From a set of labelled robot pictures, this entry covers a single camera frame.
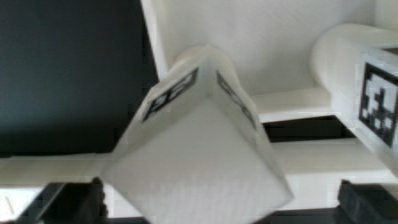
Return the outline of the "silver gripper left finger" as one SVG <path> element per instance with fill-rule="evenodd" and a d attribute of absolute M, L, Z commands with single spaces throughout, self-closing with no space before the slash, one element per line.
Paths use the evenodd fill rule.
<path fill-rule="evenodd" d="M 107 215 L 101 179 L 52 182 L 16 218 L 16 224 L 103 224 Z"/>

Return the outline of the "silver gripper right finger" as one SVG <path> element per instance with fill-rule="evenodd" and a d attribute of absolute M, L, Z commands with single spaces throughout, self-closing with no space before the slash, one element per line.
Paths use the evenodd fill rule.
<path fill-rule="evenodd" d="M 341 181 L 336 224 L 398 224 L 398 199 L 380 184 Z"/>

